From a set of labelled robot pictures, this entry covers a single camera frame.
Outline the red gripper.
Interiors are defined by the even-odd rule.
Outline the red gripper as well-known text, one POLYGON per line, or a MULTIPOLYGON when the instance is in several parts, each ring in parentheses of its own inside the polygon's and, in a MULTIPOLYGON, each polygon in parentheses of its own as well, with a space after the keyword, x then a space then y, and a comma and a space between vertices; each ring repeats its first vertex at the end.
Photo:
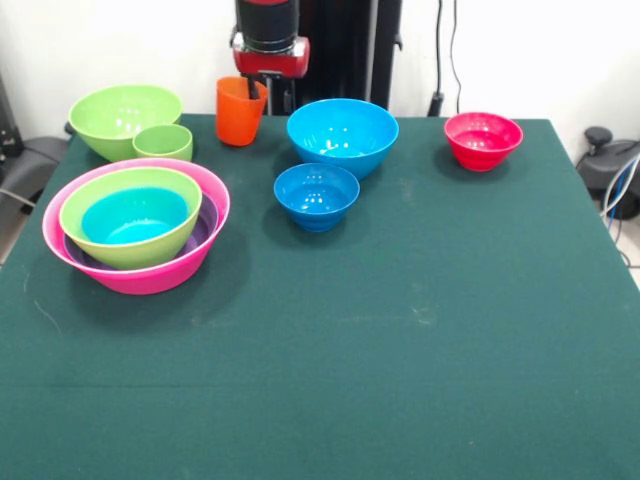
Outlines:
POLYGON ((293 102, 293 80, 303 78, 308 71, 310 41, 307 37, 296 37, 292 46, 281 52, 259 52, 251 50, 242 35, 231 40, 233 58, 237 70, 246 74, 248 97, 260 100, 259 82, 251 75, 284 77, 281 80, 284 103, 293 102))

